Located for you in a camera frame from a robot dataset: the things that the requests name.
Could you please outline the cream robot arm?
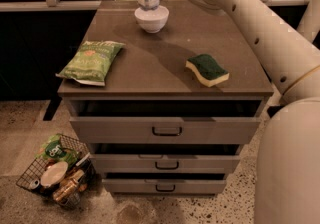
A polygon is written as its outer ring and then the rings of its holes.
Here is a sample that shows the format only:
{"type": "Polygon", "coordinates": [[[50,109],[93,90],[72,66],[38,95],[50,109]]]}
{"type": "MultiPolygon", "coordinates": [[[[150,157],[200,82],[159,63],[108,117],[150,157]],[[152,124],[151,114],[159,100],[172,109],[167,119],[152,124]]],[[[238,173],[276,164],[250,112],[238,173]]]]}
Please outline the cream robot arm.
{"type": "Polygon", "coordinates": [[[254,224],[320,224],[320,51],[260,0],[189,0],[221,7],[287,105],[257,157],[254,224]]]}

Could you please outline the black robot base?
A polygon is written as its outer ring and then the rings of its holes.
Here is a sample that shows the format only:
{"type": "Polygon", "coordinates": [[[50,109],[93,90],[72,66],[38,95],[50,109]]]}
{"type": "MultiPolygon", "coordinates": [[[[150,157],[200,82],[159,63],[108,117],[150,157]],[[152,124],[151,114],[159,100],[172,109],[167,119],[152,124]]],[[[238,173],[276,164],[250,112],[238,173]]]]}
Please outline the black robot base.
{"type": "Polygon", "coordinates": [[[278,106],[269,106],[267,109],[267,114],[270,118],[272,118],[278,111],[282,109],[281,105],[278,106]]]}

